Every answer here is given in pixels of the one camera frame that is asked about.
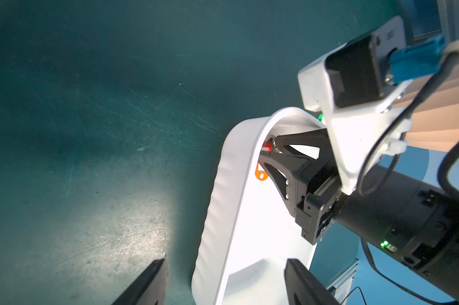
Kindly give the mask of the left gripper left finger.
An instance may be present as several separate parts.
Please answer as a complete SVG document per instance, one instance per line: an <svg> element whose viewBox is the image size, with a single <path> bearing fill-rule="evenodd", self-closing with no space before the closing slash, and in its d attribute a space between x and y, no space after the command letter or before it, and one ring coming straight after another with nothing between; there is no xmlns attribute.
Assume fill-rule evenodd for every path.
<svg viewBox="0 0 459 305"><path fill-rule="evenodd" d="M112 305L164 305L168 287L165 259L153 261Z"/></svg>

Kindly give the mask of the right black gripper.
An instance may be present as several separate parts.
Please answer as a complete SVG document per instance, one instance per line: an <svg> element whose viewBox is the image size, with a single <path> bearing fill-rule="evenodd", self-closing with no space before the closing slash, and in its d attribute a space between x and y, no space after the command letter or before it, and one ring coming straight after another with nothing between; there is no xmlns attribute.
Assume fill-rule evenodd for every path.
<svg viewBox="0 0 459 305"><path fill-rule="evenodd" d="M331 224L334 204L341 196L327 130L280 135L275 138L275 148L281 153L265 157L269 177L302 229L302 237L315 245ZM319 161L320 157L330 159Z"/></svg>

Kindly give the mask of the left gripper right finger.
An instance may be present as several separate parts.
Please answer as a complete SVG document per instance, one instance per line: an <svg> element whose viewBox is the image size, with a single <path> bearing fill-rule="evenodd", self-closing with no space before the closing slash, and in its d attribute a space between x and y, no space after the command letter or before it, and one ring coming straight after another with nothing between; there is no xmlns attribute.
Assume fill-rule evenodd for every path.
<svg viewBox="0 0 459 305"><path fill-rule="evenodd" d="M298 259L287 260L284 280L290 305L340 304Z"/></svg>

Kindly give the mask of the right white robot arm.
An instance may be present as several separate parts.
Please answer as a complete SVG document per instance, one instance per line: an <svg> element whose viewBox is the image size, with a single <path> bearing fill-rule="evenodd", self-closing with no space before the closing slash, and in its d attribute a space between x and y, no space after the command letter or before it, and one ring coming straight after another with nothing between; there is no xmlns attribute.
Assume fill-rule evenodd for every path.
<svg viewBox="0 0 459 305"><path fill-rule="evenodd" d="M302 237L316 244L333 221L370 247L406 266L459 304L459 190L448 174L459 158L459 142L441 163L439 186L374 166L382 186L363 196L343 194L325 129L282 135L259 162L277 187Z"/></svg>

